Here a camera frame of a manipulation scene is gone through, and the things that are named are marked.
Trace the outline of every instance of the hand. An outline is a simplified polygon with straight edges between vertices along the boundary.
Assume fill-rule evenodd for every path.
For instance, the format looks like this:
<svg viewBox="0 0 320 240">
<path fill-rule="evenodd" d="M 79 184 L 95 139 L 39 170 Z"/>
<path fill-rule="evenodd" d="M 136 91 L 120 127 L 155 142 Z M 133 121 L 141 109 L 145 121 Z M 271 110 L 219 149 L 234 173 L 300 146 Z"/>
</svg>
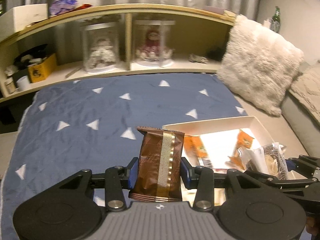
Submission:
<svg viewBox="0 0 320 240">
<path fill-rule="evenodd" d="M 306 231 L 313 236 L 316 236 L 319 232 L 319 218 L 307 217 Z"/>
</svg>

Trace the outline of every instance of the bottle label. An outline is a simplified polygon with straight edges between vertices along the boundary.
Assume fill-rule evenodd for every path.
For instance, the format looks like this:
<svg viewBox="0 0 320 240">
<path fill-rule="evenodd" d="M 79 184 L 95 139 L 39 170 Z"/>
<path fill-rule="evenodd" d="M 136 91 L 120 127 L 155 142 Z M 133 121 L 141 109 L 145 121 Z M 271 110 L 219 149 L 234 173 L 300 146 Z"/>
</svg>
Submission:
<svg viewBox="0 0 320 240">
<path fill-rule="evenodd" d="M 275 33 L 279 33 L 280 23 L 277 21 L 273 21 L 271 24 L 271 30 L 273 30 Z"/>
</svg>

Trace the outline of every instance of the white wall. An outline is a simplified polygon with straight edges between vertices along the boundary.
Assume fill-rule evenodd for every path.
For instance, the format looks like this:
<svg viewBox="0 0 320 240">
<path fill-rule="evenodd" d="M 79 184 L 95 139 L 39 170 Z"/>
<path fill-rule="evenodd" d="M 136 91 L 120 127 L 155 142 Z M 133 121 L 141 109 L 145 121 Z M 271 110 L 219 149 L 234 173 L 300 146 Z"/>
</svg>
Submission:
<svg viewBox="0 0 320 240">
<path fill-rule="evenodd" d="M 320 0 L 260 0 L 257 21 L 272 17 L 280 7 L 280 34 L 301 49 L 305 61 L 320 59 Z"/>
</svg>

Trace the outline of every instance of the brown snack package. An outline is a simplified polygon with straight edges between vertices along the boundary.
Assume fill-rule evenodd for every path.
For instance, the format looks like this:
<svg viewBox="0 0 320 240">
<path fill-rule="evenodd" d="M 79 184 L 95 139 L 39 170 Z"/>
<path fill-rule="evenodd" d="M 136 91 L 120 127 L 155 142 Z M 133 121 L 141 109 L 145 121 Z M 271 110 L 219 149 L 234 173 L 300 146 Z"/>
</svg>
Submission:
<svg viewBox="0 0 320 240">
<path fill-rule="evenodd" d="M 233 155 L 230 156 L 229 158 L 233 164 L 235 164 L 236 166 L 238 166 L 242 170 L 245 170 L 245 168 L 242 164 L 241 156 L 239 154 L 238 149 L 240 147 L 245 147 L 247 149 L 250 149 L 252 146 L 253 140 L 254 140 L 253 137 L 251 137 L 249 134 L 245 133 L 244 131 L 242 131 L 240 129 L 240 131 L 238 133 L 238 137 L 237 137 L 237 143 L 236 143 L 235 150 L 233 152 Z"/>
<path fill-rule="evenodd" d="M 208 156 L 207 151 L 202 143 L 200 136 L 185 135 L 184 150 L 186 155 L 191 157 L 195 155 L 197 158 L 197 165 L 205 166 L 213 169 L 212 162 Z"/>
<path fill-rule="evenodd" d="M 141 201 L 182 201 L 180 161 L 184 133 L 138 127 L 144 135 L 137 182 L 129 198 Z"/>
</svg>

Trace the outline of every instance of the bottle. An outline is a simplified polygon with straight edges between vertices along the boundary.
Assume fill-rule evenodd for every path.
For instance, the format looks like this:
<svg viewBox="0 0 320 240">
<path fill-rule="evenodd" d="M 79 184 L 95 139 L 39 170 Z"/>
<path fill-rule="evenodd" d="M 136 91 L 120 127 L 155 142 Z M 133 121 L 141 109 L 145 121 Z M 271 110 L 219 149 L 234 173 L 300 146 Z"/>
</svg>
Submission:
<svg viewBox="0 0 320 240">
<path fill-rule="evenodd" d="M 272 24 L 271 24 L 271 30 L 273 30 L 275 33 L 279 33 L 280 30 L 280 8 L 276 6 L 276 13 L 272 17 Z"/>
</svg>

